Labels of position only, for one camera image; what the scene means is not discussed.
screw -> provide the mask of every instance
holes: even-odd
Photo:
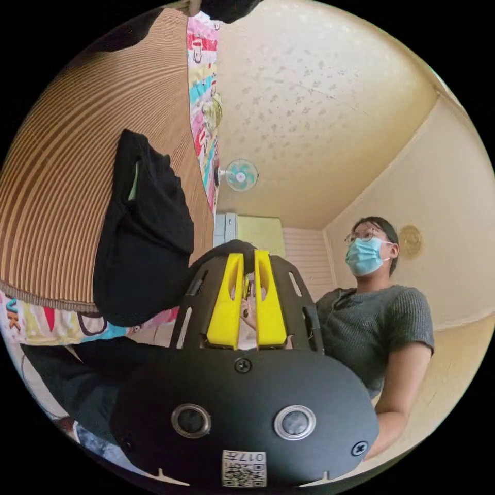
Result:
[[[234,369],[238,373],[249,373],[252,368],[251,361],[249,359],[240,358],[234,364]]]
[[[134,444],[128,439],[128,438],[124,438],[124,445],[127,447],[127,450],[129,452],[132,452],[134,450]]]
[[[351,454],[354,457],[363,455],[368,450],[368,442],[359,442],[352,447]]]

face mask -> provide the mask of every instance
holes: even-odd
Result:
[[[382,241],[377,237],[369,241],[363,241],[357,238],[354,244],[348,249],[345,262],[349,265],[351,272],[359,277],[375,272],[385,261],[390,258],[382,259],[380,257],[380,247],[384,244],[393,244],[392,242]]]

black fabric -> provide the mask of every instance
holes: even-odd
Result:
[[[136,170],[135,198],[129,199]],[[189,267],[193,250],[194,224],[170,157],[124,130],[94,265],[100,314],[117,326],[141,325],[178,306],[199,267],[216,256],[241,253],[246,273],[254,270],[254,247],[247,242],[217,246]]]
[[[109,423],[122,385],[140,366],[176,352],[127,337],[74,345],[80,360],[59,345],[21,344],[21,348],[60,407],[83,428],[114,445]]]
[[[214,21],[226,24],[245,17],[263,0],[202,0],[201,10]],[[163,7],[146,12],[94,42],[86,52],[117,52],[138,44],[148,33]]]
[[[263,0],[202,0],[201,10],[214,21],[226,24],[245,17]]]
[[[109,422],[121,383],[103,378],[64,347],[21,344],[21,348],[62,409],[97,437],[117,445]]]
[[[134,46],[142,41],[148,33],[163,8],[146,12],[136,17],[95,41],[86,52],[117,52]]]

white cabinet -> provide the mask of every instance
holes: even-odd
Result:
[[[215,233],[213,246],[237,239],[237,215],[235,213],[219,213],[215,215]]]

textured ceiling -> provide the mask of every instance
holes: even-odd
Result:
[[[323,228],[393,160],[437,95],[380,30],[308,0],[265,0],[222,25],[218,92],[223,167],[244,158],[260,178],[222,184],[219,211]]]

